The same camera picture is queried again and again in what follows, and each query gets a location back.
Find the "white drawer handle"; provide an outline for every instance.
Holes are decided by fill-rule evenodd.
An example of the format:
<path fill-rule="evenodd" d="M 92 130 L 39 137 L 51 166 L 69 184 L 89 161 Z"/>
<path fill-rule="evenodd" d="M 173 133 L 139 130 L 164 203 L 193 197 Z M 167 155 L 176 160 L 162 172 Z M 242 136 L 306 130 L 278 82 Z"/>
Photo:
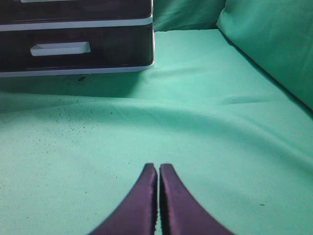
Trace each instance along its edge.
<path fill-rule="evenodd" d="M 37 44 L 30 49 L 32 56 L 74 55 L 90 52 L 88 42 Z"/>
<path fill-rule="evenodd" d="M 45 2 L 45 1 L 73 1 L 73 0 L 21 0 L 21 3 L 28 3 L 28 2 Z"/>

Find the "dark drawer front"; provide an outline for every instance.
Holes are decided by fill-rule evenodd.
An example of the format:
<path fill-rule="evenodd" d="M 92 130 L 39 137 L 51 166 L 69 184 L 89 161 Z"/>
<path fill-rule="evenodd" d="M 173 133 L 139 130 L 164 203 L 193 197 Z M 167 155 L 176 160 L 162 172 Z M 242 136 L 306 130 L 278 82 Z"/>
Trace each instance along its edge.
<path fill-rule="evenodd" d="M 151 0 L 40 1 L 0 0 L 0 24 L 144 19 L 152 13 Z"/>
<path fill-rule="evenodd" d="M 75 42 L 88 43 L 90 50 L 60 50 Z M 40 45 L 56 47 L 42 50 L 48 55 L 31 52 Z M 152 25 L 0 32 L 0 72 L 149 66 L 153 46 Z"/>

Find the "dark stain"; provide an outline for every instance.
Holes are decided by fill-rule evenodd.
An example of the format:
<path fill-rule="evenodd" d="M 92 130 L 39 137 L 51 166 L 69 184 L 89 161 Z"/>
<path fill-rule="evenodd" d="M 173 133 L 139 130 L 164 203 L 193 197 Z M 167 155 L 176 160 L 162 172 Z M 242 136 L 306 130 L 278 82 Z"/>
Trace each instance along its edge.
<path fill-rule="evenodd" d="M 82 82 L 85 80 L 86 77 L 81 77 L 80 79 L 78 79 L 79 82 Z"/>

